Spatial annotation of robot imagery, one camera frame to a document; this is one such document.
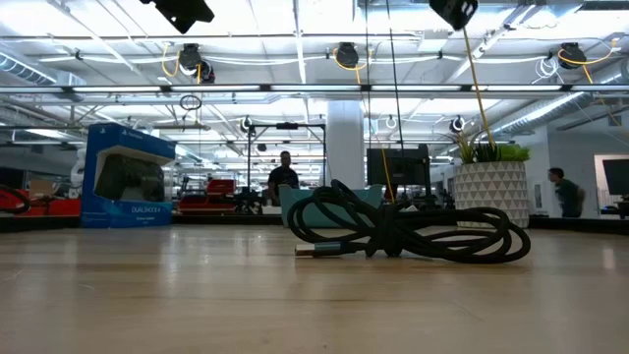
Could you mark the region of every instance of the coiled cable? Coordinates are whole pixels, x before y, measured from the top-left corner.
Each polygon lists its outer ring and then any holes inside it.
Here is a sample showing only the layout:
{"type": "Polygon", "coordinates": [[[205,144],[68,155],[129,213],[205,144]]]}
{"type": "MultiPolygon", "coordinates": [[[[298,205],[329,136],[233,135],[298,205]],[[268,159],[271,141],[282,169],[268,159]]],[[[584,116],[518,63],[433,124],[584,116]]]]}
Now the coiled cable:
{"type": "Polygon", "coordinates": [[[7,193],[10,196],[13,196],[16,199],[18,199],[20,202],[22,202],[22,206],[16,205],[16,207],[12,207],[12,208],[4,208],[4,207],[0,206],[0,212],[9,212],[9,213],[12,213],[12,214],[20,214],[20,213],[29,211],[29,209],[30,209],[30,200],[27,197],[25,197],[24,195],[22,195],[22,193],[14,190],[13,188],[4,186],[4,185],[0,185],[0,192],[7,193]]]}
{"type": "Polygon", "coordinates": [[[368,257],[383,250],[390,257],[406,250],[422,257],[440,258],[465,264],[500,264],[517,261],[531,250],[531,240],[524,230],[509,221],[507,214],[492,207],[464,210],[401,211],[402,206],[375,208],[360,200],[347,186],[332,180],[331,187],[319,187],[311,197],[297,201],[288,211],[288,225],[308,248],[296,248],[297,256],[338,256],[365,251],[368,257]],[[313,232],[304,221],[304,210],[314,204],[339,226],[353,231],[338,237],[325,237],[313,232]],[[343,208],[354,222],[338,215],[343,208]],[[416,230],[444,222],[473,221],[490,224],[495,230],[452,230],[421,235],[416,230]],[[520,245],[514,245],[514,237],[520,245]],[[367,242],[357,242],[369,238],[367,242]],[[492,251],[488,249],[501,242],[492,251]]]}

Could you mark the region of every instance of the product box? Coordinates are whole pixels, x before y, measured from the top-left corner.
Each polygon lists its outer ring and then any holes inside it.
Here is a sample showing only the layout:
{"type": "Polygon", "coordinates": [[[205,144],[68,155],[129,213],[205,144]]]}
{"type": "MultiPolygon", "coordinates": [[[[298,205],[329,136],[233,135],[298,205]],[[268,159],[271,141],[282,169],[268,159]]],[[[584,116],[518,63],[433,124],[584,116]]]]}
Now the product box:
{"type": "Polygon", "coordinates": [[[81,223],[88,228],[168,225],[172,216],[162,167],[175,143],[115,123],[87,136],[81,223]]]}

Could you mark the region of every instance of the table surface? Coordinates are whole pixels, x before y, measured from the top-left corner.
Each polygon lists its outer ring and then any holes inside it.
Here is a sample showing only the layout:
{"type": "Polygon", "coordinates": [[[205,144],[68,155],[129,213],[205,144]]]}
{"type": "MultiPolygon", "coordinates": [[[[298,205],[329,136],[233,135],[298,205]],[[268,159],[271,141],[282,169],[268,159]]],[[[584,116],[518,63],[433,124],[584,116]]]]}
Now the table surface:
{"type": "Polygon", "coordinates": [[[627,353],[629,237],[509,265],[295,259],[280,226],[0,235],[1,353],[627,353]]]}

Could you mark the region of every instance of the teal object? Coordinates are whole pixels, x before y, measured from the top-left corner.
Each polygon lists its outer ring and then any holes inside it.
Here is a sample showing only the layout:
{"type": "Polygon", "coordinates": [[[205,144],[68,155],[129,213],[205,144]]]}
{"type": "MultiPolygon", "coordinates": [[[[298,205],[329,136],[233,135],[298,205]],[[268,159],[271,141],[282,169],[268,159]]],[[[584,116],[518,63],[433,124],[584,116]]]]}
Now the teal object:
{"type": "MultiPolygon", "coordinates": [[[[382,185],[373,185],[366,190],[353,190],[352,192],[354,192],[363,202],[372,207],[379,207],[382,202],[382,185]]],[[[312,194],[312,190],[297,190],[292,189],[287,185],[279,186],[279,201],[282,204],[282,221],[284,222],[284,226],[288,226],[288,210],[290,210],[296,201],[310,197],[312,194]]],[[[329,205],[329,208],[341,218],[354,223],[350,215],[340,206],[329,205]]],[[[308,227],[312,228],[340,227],[336,222],[323,215],[323,213],[319,211],[314,204],[306,206],[306,209],[304,210],[304,221],[308,227]]]]}

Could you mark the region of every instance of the person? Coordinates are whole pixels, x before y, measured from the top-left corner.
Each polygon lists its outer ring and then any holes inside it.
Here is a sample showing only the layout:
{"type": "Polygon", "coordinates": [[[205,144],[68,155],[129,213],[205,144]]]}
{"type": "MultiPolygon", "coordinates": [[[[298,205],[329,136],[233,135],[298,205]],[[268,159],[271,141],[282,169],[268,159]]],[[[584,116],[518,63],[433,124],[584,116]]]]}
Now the person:
{"type": "Polygon", "coordinates": [[[548,170],[548,180],[554,183],[554,192],[561,204],[561,217],[581,217],[585,192],[574,182],[565,179],[563,170],[558,167],[548,170]]]}
{"type": "Polygon", "coordinates": [[[279,185],[289,185],[293,189],[299,189],[299,178],[291,166],[291,153],[282,151],[279,154],[282,165],[275,168],[268,175],[268,193],[274,206],[279,206],[279,185]]]}

